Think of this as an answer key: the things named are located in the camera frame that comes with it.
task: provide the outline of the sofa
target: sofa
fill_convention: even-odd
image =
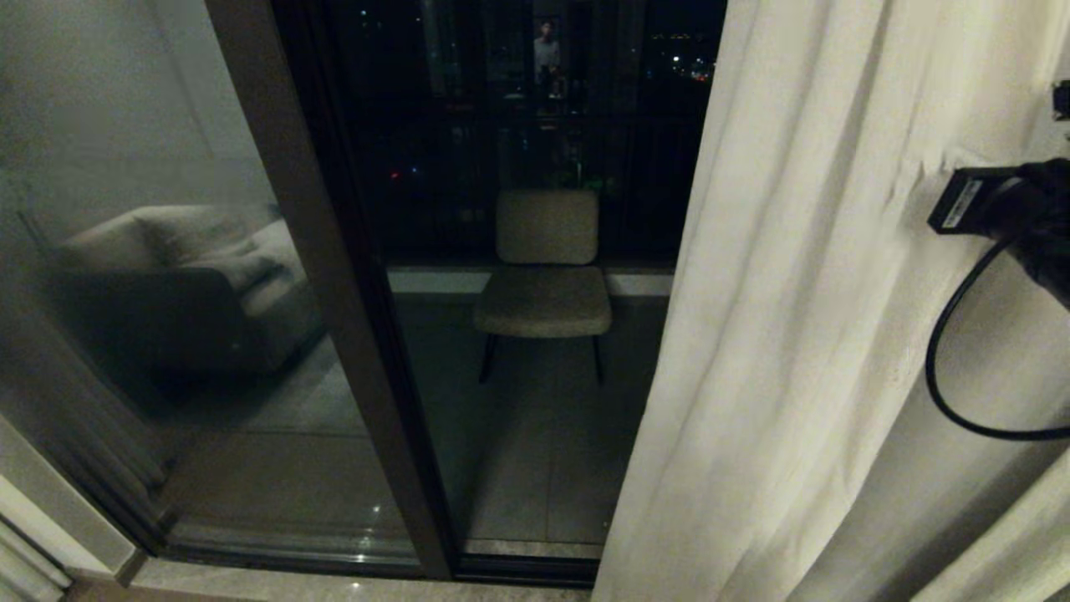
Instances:
[[[58,245],[59,307],[88,348],[179,373],[270,373],[322,334],[275,205],[142,206]]]

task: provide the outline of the chair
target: chair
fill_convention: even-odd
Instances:
[[[490,377],[499,337],[591,337],[602,383],[598,337],[612,323],[598,252],[598,197],[591,190],[515,189],[498,199],[495,272],[476,303],[476,329],[487,334],[479,383]]]

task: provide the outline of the black cable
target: black cable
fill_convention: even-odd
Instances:
[[[939,319],[936,321],[936,326],[933,327],[933,334],[929,338],[929,350],[926,352],[926,384],[929,386],[929,395],[939,408],[944,416],[948,418],[951,422],[962,427],[966,431],[977,433],[978,435],[983,435],[985,437],[992,437],[993,439],[1006,439],[1009,442],[1050,442],[1053,439],[1063,439],[1070,437],[1070,427],[1063,427],[1059,429],[1043,429],[1040,431],[1005,431],[1003,429],[992,429],[989,427],[983,427],[977,425],[976,422],[970,422],[966,420],[961,415],[951,410],[951,406],[947,404],[944,397],[941,396],[939,387],[936,385],[936,349],[939,345],[941,337],[944,336],[944,329],[947,327],[947,323],[950,322],[951,315],[954,313],[956,308],[959,307],[960,300],[965,296],[966,291],[969,290],[977,278],[980,277],[981,273],[984,272],[985,267],[1008,246],[1012,245],[1017,240],[1017,236],[1008,236],[1000,240],[995,245],[992,246],[974,265],[974,268],[966,274],[963,278],[962,283],[948,299],[947,306],[944,307],[944,311],[941,312]]]

